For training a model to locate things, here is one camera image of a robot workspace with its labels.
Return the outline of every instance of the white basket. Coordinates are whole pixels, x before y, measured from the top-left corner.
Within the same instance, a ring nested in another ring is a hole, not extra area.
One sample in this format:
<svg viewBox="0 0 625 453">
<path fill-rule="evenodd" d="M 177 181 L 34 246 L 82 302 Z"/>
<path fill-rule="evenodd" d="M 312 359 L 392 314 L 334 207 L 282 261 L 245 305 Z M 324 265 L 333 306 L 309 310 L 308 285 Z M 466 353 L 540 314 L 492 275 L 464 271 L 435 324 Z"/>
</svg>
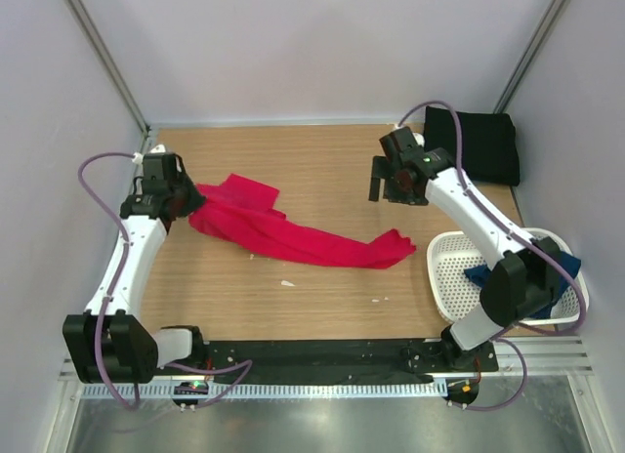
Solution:
<svg viewBox="0 0 625 453">
<path fill-rule="evenodd" d="M 542 228 L 526 228 L 536 238 L 552 237 L 560 249 L 571 254 L 570 248 L 554 233 Z M 473 242 L 462 231 L 450 231 L 437 236 L 428 246 L 428 275 L 438 312 L 453 323 L 464 317 L 479 302 L 479 287 L 465 275 L 465 269 L 484 265 L 486 261 Z M 575 281 L 579 284 L 588 308 L 588 290 L 581 271 Z M 579 303 L 570 287 L 551 309 L 549 319 L 525 319 L 531 326 L 563 324 L 576 321 Z"/>
</svg>

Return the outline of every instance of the red towel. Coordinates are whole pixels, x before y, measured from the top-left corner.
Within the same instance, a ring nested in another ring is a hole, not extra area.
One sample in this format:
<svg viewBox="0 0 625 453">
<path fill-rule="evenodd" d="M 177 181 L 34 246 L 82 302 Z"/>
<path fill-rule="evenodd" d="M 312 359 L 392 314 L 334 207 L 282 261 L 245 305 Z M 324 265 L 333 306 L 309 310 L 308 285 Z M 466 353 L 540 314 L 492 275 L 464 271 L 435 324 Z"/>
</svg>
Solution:
<svg viewBox="0 0 625 453">
<path fill-rule="evenodd" d="M 219 186 L 197 185 L 197 189 L 207 201 L 189 216 L 191 226 L 259 255 L 309 265 L 384 269 L 417 249 L 395 229 L 361 243 L 297 226 L 273 209 L 277 189 L 238 175 L 230 175 Z"/>
</svg>

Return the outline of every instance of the wooden surface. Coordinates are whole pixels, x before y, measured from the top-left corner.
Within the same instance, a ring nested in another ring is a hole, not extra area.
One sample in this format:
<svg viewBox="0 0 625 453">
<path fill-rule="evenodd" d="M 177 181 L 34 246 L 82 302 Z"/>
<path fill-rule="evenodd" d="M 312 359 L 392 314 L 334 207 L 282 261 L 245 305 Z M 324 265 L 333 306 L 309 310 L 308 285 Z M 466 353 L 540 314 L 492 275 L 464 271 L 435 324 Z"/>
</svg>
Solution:
<svg viewBox="0 0 625 453">
<path fill-rule="evenodd" d="M 417 252 L 386 270 L 319 268 L 275 261 L 202 235 L 177 221 L 146 288 L 142 323 L 150 331 L 200 326 L 209 340 L 437 337 L 439 316 L 426 249 L 458 226 L 436 206 L 367 200 L 371 157 L 390 126 L 297 126 L 164 130 L 159 141 L 179 153 L 196 183 L 229 173 L 280 189 L 276 209 L 296 224 L 361 241 L 390 228 Z M 507 187 L 481 191 L 513 221 Z M 295 284 L 281 285 L 282 280 Z"/>
</svg>

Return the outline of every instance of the white enclosure wall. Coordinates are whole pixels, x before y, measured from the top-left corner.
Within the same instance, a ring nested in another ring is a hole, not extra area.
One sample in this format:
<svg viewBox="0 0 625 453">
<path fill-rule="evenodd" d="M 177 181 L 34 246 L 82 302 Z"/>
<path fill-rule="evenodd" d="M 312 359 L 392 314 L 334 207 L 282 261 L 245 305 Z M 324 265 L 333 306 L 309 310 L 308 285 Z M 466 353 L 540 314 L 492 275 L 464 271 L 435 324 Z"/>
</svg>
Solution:
<svg viewBox="0 0 625 453">
<path fill-rule="evenodd" d="M 41 451 L 66 353 L 64 316 L 102 278 L 115 230 L 76 181 L 88 155 L 137 149 L 141 133 L 63 0 L 0 0 L 0 439 Z M 89 179 L 118 203 L 130 162 Z"/>
<path fill-rule="evenodd" d="M 572 0 L 510 113 L 519 133 L 517 195 L 530 226 L 582 259 L 591 308 L 582 337 L 625 451 L 625 0 Z"/>
<path fill-rule="evenodd" d="M 550 0 L 83 0 L 150 123 L 491 111 Z"/>
</svg>

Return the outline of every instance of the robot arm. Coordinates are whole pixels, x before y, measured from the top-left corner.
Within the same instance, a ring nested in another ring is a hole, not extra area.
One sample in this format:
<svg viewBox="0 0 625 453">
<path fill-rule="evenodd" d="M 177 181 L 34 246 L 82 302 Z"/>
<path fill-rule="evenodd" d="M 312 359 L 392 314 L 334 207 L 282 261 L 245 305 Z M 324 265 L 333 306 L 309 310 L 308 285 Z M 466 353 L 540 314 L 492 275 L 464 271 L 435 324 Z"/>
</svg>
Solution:
<svg viewBox="0 0 625 453">
<path fill-rule="evenodd" d="M 396 129 L 380 143 L 385 156 L 373 159 L 369 200 L 378 200 L 380 182 L 384 180 L 384 198 L 391 202 L 436 204 L 473 241 L 492 271 L 479 294 L 478 305 L 445 328 L 441 335 L 446 358 L 451 364 L 461 366 L 473 357 L 473 350 L 481 344 L 557 297 L 556 271 L 514 241 L 510 233 L 534 243 L 555 259 L 560 248 L 551 238 L 535 240 L 467 181 L 467 188 L 508 225 L 509 231 L 497 227 L 466 194 L 451 156 L 441 148 L 426 152 L 416 142 L 410 128 Z"/>
<path fill-rule="evenodd" d="M 113 383 L 147 383 L 157 367 L 174 360 L 195 365 L 206 360 L 196 327 L 163 328 L 150 335 L 139 321 L 141 300 L 156 253 L 177 218 L 199 208 L 205 198 L 185 171 L 182 158 L 159 145 L 143 158 L 141 190 L 121 206 L 120 217 L 130 247 L 104 317 L 103 359 Z M 82 314 L 69 315 L 62 328 L 78 377 L 83 383 L 102 378 L 94 355 L 96 319 L 106 289 L 117 272 L 125 240 L 119 234 L 102 283 Z"/>
</svg>

